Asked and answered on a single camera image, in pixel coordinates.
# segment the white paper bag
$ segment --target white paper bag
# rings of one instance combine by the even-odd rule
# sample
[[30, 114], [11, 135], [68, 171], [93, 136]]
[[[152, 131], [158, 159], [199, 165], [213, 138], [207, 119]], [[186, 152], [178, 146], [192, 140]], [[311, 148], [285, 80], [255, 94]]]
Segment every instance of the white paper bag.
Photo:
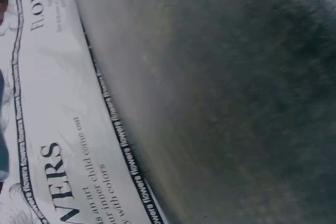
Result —
[[10, 155], [0, 223], [167, 223], [92, 62], [75, 1], [9, 0], [0, 55]]

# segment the gray fabric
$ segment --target gray fabric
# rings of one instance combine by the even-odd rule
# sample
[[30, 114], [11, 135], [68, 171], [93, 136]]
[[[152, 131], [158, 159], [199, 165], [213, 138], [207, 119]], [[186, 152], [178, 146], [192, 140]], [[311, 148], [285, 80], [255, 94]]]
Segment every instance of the gray fabric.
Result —
[[336, 223], [336, 0], [77, 1], [181, 223]]

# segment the black wavy border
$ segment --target black wavy border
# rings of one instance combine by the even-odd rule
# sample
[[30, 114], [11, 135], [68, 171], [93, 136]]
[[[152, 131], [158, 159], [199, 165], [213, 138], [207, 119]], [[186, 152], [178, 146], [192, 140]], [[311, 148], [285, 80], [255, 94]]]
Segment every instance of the black wavy border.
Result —
[[[99, 87], [100, 87], [100, 91], [101, 91], [101, 94], [102, 94], [102, 98], [104, 99], [106, 109], [109, 112], [110, 120], [111, 120], [113, 129], [114, 129], [115, 135], [118, 139], [122, 155], [124, 157], [125, 163], [126, 163], [127, 168], [129, 170], [129, 174], [132, 178], [134, 186], [135, 186], [136, 190], [138, 191], [139, 197], [140, 197], [141, 202], [143, 204], [143, 207], [144, 207], [144, 209], [145, 209], [145, 211], [146, 211], [146, 213], [147, 213], [147, 215], [148, 215], [148, 217], [151, 221], [151, 224], [159, 224], [159, 223], [164, 224], [163, 218], [161, 217], [161, 213], [160, 213], [160, 211], [159, 211], [159, 209], [156, 205], [156, 202], [153, 198], [152, 192], [150, 191], [149, 186], [147, 185], [147, 181], [146, 181], [146, 179], [143, 175], [143, 172], [140, 169], [139, 162], [137, 161], [137, 159], [136, 159], [136, 157], [135, 157], [135, 155], [132, 151], [132, 148], [129, 146], [127, 137], [124, 136], [123, 141], [121, 141], [121, 138], [118, 135], [118, 129], [119, 130], [121, 129], [123, 131], [122, 122], [119, 119], [117, 112], [115, 111], [113, 101], [112, 101], [112, 97], [111, 97], [110, 93], [106, 90], [105, 81], [103, 79], [103, 76], [100, 73], [98, 64], [97, 64], [97, 62], [94, 58], [92, 48], [90, 46], [90, 42], [89, 42], [89, 39], [88, 39], [88, 36], [87, 36], [87, 33], [85, 31], [85, 28], [84, 28], [83, 24], [82, 24], [82, 28], [83, 28], [86, 43], [88, 45], [88, 49], [89, 49], [89, 52], [90, 52], [93, 67], [96, 71], [96, 76], [97, 76], [97, 79], [98, 79], [98, 82], [99, 82]], [[134, 174], [132, 172], [132, 167], [131, 167], [132, 165], [128, 162], [127, 153], [132, 155], [132, 159], [133, 159], [132, 165], [135, 165], [137, 167], [137, 174]], [[141, 185], [143, 184], [143, 186], [140, 187], [140, 183], [137, 183], [137, 181], [141, 181], [142, 182]], [[145, 190], [145, 194], [148, 195], [147, 200], [143, 200], [143, 198], [141, 197], [141, 195], [144, 194], [144, 190]]]
[[19, 75], [19, 52], [21, 47], [22, 30], [24, 24], [22, 0], [16, 0], [16, 8], [18, 13], [18, 29], [16, 32], [16, 38], [12, 54], [12, 74], [14, 81], [14, 107], [15, 107], [15, 119], [16, 119], [17, 148], [19, 157], [20, 184], [21, 188], [23, 189], [22, 192], [25, 200], [27, 201], [31, 209], [34, 211], [34, 213], [37, 215], [38, 219], [41, 221], [41, 223], [49, 224], [49, 221], [41, 213], [39, 207], [37, 206], [37, 202], [34, 197], [34, 192], [31, 185], [32, 181], [30, 179], [28, 156], [26, 156], [27, 160], [25, 162], [20, 152], [20, 150], [25, 150], [25, 152], [27, 150], [26, 131], [21, 104], [21, 85], [20, 85], [21, 83]]

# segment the decorative border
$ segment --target decorative border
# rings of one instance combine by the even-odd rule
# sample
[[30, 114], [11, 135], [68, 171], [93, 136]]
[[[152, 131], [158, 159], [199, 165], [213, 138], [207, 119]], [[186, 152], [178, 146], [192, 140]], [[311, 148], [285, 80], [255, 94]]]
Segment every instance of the decorative border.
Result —
[[138, 165], [138, 161], [135, 158], [135, 155], [131, 147], [129, 146], [126, 132], [123, 129], [121, 120], [119, 119], [118, 114], [112, 103], [112, 97], [107, 90], [107, 86], [105, 84], [104, 78], [93, 56], [92, 48], [90, 46], [90, 42], [89, 42], [89, 39], [88, 39], [88, 36], [87, 36], [87, 33], [84, 27], [83, 27], [83, 31], [84, 31], [84, 35], [85, 35], [88, 48], [89, 48], [92, 63], [96, 71], [96, 76], [99, 82], [101, 94], [104, 99], [106, 108], [109, 112], [110, 120], [113, 125], [115, 135], [117, 136], [121, 152], [125, 159], [125, 162], [129, 170], [130, 176], [133, 180], [134, 186], [136, 187], [136, 190], [138, 191], [139, 197], [141, 199], [141, 202], [143, 204], [145, 211], [147, 212], [147, 215], [151, 221], [151, 224], [164, 224], [163, 218], [161, 217], [160, 211], [156, 205], [156, 202], [149, 188], [147, 180], [143, 176], [143, 173]]
[[19, 157], [19, 173], [20, 183], [23, 195], [37, 215], [41, 223], [49, 224], [49, 221], [42, 214], [37, 206], [36, 199], [32, 188], [32, 181], [30, 179], [29, 161], [27, 156], [27, 142], [26, 142], [26, 130], [22, 112], [21, 104], [21, 83], [19, 74], [19, 51], [21, 47], [22, 30], [24, 24], [22, 0], [16, 0], [16, 8], [18, 15], [18, 28], [16, 31], [16, 38], [14, 43], [14, 49], [12, 54], [12, 71], [14, 81], [14, 107], [15, 107], [15, 119], [16, 119], [16, 132], [17, 132], [17, 148]]

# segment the dark gray surface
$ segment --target dark gray surface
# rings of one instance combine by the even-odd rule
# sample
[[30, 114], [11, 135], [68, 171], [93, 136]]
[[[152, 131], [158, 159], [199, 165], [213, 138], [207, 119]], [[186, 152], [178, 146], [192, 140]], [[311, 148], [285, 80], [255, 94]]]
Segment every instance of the dark gray surface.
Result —
[[181, 223], [336, 223], [335, 3], [78, 0], [151, 185]]

